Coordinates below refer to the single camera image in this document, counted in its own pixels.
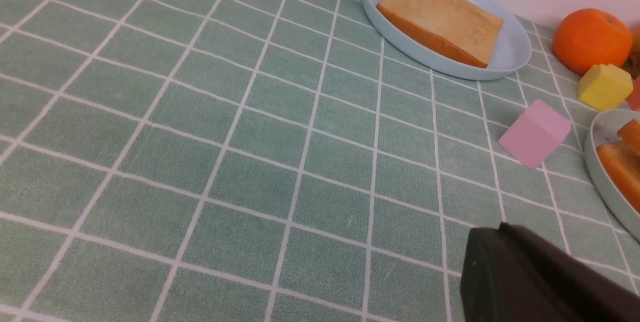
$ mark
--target yellow cube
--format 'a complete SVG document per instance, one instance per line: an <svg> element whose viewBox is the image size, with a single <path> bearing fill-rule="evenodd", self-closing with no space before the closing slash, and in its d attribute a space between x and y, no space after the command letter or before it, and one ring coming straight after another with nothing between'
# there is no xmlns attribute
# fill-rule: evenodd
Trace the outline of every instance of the yellow cube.
<svg viewBox="0 0 640 322"><path fill-rule="evenodd" d="M578 82L578 99L602 112L617 108L633 90L631 74L613 64L597 64Z"/></svg>

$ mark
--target orange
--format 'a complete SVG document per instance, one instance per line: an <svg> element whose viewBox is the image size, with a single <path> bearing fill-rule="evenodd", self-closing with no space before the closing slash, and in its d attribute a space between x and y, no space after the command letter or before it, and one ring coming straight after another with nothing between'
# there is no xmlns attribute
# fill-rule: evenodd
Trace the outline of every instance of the orange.
<svg viewBox="0 0 640 322"><path fill-rule="evenodd" d="M553 37L553 54L582 76L594 65L621 67L633 45L631 30L610 13L595 8L565 17Z"/></svg>

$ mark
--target pink block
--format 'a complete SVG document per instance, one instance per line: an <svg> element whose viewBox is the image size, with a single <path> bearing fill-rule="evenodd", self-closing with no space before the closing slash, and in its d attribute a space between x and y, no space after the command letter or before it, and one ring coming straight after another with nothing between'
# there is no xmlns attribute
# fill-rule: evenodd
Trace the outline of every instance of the pink block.
<svg viewBox="0 0 640 322"><path fill-rule="evenodd" d="M571 121L537 99L516 119L498 144L530 169L539 167L562 144Z"/></svg>
<svg viewBox="0 0 640 322"><path fill-rule="evenodd" d="M633 91L626 97L629 108L635 112L640 112L640 76L633 81Z"/></svg>

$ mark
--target black object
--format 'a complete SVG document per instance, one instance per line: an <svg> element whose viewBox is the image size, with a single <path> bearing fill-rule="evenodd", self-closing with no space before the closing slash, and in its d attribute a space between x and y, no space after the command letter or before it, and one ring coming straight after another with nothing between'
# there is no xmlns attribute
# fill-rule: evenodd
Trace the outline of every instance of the black object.
<svg viewBox="0 0 640 322"><path fill-rule="evenodd" d="M640 298L524 226L469 232L467 322L640 322Z"/></svg>

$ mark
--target bread slice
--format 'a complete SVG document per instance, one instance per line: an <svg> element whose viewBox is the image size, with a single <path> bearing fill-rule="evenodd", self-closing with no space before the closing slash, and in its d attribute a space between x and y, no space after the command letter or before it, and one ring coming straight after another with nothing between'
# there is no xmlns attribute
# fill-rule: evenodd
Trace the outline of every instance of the bread slice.
<svg viewBox="0 0 640 322"><path fill-rule="evenodd" d="M617 136L624 142L635 154L640 156L640 122L637 119L631 119L622 128L617 130Z"/></svg>
<svg viewBox="0 0 640 322"><path fill-rule="evenodd" d="M377 9L428 49L486 69L503 20L468 0L381 0Z"/></svg>
<svg viewBox="0 0 640 322"><path fill-rule="evenodd" d="M640 157L622 141L602 144L596 153L615 187L640 213Z"/></svg>

